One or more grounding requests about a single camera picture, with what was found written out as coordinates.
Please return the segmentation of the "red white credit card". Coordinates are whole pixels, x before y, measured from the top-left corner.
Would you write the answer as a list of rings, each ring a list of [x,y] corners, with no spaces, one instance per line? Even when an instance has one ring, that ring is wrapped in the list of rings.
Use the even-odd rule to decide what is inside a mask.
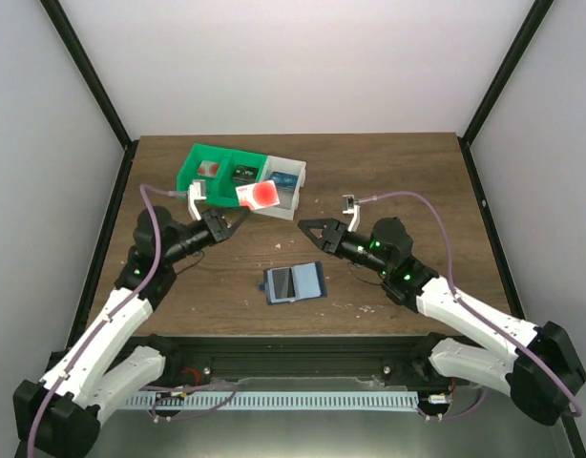
[[[238,186],[236,195],[240,206],[257,211],[280,204],[278,189],[273,180]]]

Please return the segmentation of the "green bin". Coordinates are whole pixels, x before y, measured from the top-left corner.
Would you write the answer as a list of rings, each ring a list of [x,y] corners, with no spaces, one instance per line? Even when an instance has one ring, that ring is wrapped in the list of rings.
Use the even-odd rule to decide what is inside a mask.
[[[238,206],[236,188],[242,186],[242,182],[234,180],[236,170],[241,166],[255,168],[256,182],[262,175],[267,155],[220,147],[210,147],[208,151],[206,158],[218,162],[220,167],[208,186],[207,203],[220,207]]]
[[[206,202],[228,207],[228,198],[220,194],[220,179],[231,155],[229,149],[195,143],[178,171],[176,190],[187,191],[194,180],[203,180]]]

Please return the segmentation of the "blue card holder wallet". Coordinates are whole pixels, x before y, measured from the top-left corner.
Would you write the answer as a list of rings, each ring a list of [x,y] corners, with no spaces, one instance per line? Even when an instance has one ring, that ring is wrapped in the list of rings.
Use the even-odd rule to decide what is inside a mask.
[[[263,271],[263,280],[259,289],[265,294],[268,305],[279,305],[324,298],[327,296],[323,265],[320,261],[296,264],[290,267],[293,271],[296,296],[293,299],[276,300],[273,297],[271,272],[276,267]]]

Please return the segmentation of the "white translucent bin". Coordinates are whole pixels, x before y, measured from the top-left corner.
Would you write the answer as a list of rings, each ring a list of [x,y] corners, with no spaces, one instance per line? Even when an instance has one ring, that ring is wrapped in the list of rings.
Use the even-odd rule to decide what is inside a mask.
[[[299,206],[300,192],[305,183],[306,162],[279,156],[268,156],[261,173],[261,181],[269,180],[273,172],[283,172],[299,177],[294,192],[278,189],[280,204],[257,211],[257,214],[285,220],[293,220]]]

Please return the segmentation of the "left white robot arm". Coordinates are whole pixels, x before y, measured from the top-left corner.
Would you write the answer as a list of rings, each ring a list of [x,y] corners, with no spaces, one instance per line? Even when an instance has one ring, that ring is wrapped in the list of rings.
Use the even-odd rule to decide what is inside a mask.
[[[211,208],[189,224],[158,206],[142,211],[134,243],[115,287],[78,341],[37,382],[13,393],[18,436],[32,457],[84,457],[101,428],[123,403],[158,382],[182,385],[186,358],[165,337],[151,335],[121,363],[115,359],[157,310],[178,274],[177,262],[230,239],[247,209]]]

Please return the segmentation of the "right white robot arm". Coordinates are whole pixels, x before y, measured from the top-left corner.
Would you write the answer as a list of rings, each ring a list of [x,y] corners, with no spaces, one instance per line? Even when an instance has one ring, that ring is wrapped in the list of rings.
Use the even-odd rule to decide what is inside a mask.
[[[518,319],[451,286],[413,256],[412,238],[398,218],[379,219],[368,236],[337,219],[302,219],[298,227],[324,253],[376,272],[395,304],[472,340],[439,338],[415,356],[411,371],[418,382],[431,385],[443,376],[491,388],[544,426],[578,412],[572,400],[586,371],[559,324]]]

